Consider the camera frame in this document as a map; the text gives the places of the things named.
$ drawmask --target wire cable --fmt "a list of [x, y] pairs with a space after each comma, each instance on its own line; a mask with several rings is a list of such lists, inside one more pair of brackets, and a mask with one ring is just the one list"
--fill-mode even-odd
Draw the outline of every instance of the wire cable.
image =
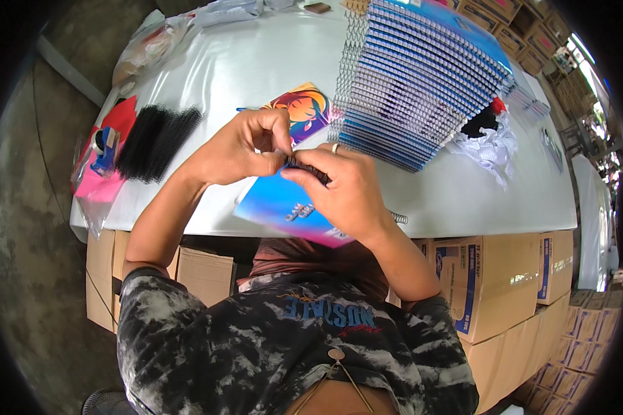
[[[39, 129], [39, 116], [38, 116], [38, 113], [37, 113], [37, 99], [36, 99], [35, 84], [34, 84], [34, 67], [35, 67], [35, 65], [36, 65], [36, 62], [33, 62], [33, 70], [32, 70], [32, 72], [33, 72], [32, 73], [32, 77], [33, 77], [33, 106], [34, 106], [34, 125], [35, 125], [35, 128], [37, 130], [37, 141], [39, 143], [39, 152], [42, 155], [42, 162], [44, 163], [44, 170], [46, 171], [46, 177], [48, 178], [48, 185], [51, 187], [51, 193], [53, 194], [53, 198], [56, 201], [56, 205], [58, 207], [58, 212], [60, 213], [60, 217], [62, 218], [62, 223], [66, 224], [67, 220], [65, 219], [64, 213], [62, 212], [62, 205], [60, 204], [60, 201], [58, 200], [58, 195], [56, 194], [56, 189], [55, 189], [55, 187], [53, 187], [53, 180], [51, 180], [51, 173], [48, 170], [48, 165], [46, 164], [46, 158], [44, 157], [44, 148], [42, 147], [42, 137], [41, 137], [41, 133], [40, 133], [40, 129]], [[71, 242], [71, 245], [72, 245], [72, 247], [74, 249], [74, 252], [76, 252], [76, 255], [78, 256], [78, 259], [81, 262], [83, 262], [83, 257], [81, 256], [81, 253], [79, 253], [78, 250], [75, 247], [75, 236], [72, 236], [70, 234], [70, 232], [72, 230], [69, 227], [66, 227], [66, 228], [67, 228], [66, 234], [67, 234], [67, 236], [70, 239], [70, 242]], [[88, 271], [88, 267], [85, 267], [85, 266], [83, 266], [83, 267], [85, 268], [85, 274], [90, 279], [90, 283], [92, 284], [92, 287], [97, 292], [97, 295], [99, 295], [101, 303], [104, 304], [104, 307], [106, 307], [106, 310], [111, 315], [111, 320], [113, 320], [113, 322], [117, 326], [117, 321], [116, 321], [115, 316], [113, 315], [113, 310], [111, 310], [111, 308], [108, 306], [108, 304], [106, 304], [106, 302], [104, 301], [104, 298], [101, 296], [100, 290], [95, 285], [95, 282], [92, 279], [92, 276], [90, 275], [90, 271]]]

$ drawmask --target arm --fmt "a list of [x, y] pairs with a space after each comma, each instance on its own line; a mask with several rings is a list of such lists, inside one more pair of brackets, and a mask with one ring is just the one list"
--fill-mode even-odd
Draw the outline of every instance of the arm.
[[139, 216], [129, 236], [124, 276], [140, 266], [153, 266], [166, 275], [205, 189], [276, 173], [283, 157], [273, 151], [291, 154], [288, 129], [286, 110], [248, 110], [217, 131], [171, 175]]
[[370, 249], [403, 302], [437, 295], [440, 284], [429, 262], [383, 205], [374, 161], [342, 147], [332, 154], [331, 148], [322, 144], [296, 152], [299, 161], [327, 173], [332, 179], [327, 186], [301, 169], [285, 169], [282, 177], [302, 186], [327, 220]]

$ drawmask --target hand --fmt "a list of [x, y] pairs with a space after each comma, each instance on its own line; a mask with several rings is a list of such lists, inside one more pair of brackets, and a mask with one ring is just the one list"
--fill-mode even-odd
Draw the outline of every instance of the hand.
[[284, 169], [282, 177], [305, 189], [314, 207], [335, 227], [371, 249], [397, 227], [385, 208], [376, 176], [374, 161], [339, 146], [332, 154], [331, 144], [313, 150], [295, 152], [299, 161], [327, 173], [332, 182], [323, 186], [318, 179], [301, 169]]
[[230, 185], [245, 177], [271, 176], [291, 155], [286, 110], [245, 110], [202, 145], [181, 166], [206, 185]]

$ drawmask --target crumpled white paper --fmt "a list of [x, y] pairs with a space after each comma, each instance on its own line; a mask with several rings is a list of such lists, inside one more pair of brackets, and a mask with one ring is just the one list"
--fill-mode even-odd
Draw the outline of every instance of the crumpled white paper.
[[512, 178], [512, 155], [517, 151], [517, 137], [510, 129], [509, 113], [502, 111], [496, 116], [498, 129], [480, 128], [482, 137], [468, 137], [456, 133], [445, 145], [452, 154], [463, 154], [490, 172], [496, 182], [507, 190], [507, 178]]

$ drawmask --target white table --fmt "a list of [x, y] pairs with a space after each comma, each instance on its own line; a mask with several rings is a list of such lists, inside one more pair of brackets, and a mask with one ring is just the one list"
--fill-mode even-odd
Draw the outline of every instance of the white table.
[[[332, 99], [347, 21], [344, 8], [336, 0], [326, 3], [333, 10], [322, 15], [291, 7], [266, 11], [252, 21], [206, 28], [203, 35], [193, 38], [184, 54], [137, 83], [130, 93], [137, 95], [137, 110], [152, 103], [179, 109], [198, 105], [208, 116], [174, 158], [167, 177], [224, 126], [238, 107], [257, 108], [307, 81]], [[533, 90], [541, 92], [539, 86]], [[118, 97], [117, 90], [111, 91], [97, 125]], [[510, 109], [519, 151], [513, 156], [514, 178], [507, 191], [471, 159], [445, 150], [415, 175], [377, 161], [385, 204], [391, 211], [408, 216], [403, 230], [409, 237], [542, 232], [577, 226], [565, 160], [561, 174], [539, 137], [540, 127], [545, 126], [563, 148], [550, 117], [535, 124], [515, 105]], [[299, 148], [315, 147], [326, 135], [327, 130], [320, 131]], [[249, 180], [244, 180], [210, 187], [184, 233], [283, 236], [232, 215], [235, 198], [248, 184]], [[160, 188], [156, 183], [126, 182], [104, 227], [131, 230]], [[76, 200], [70, 226], [80, 240], [86, 240]]]

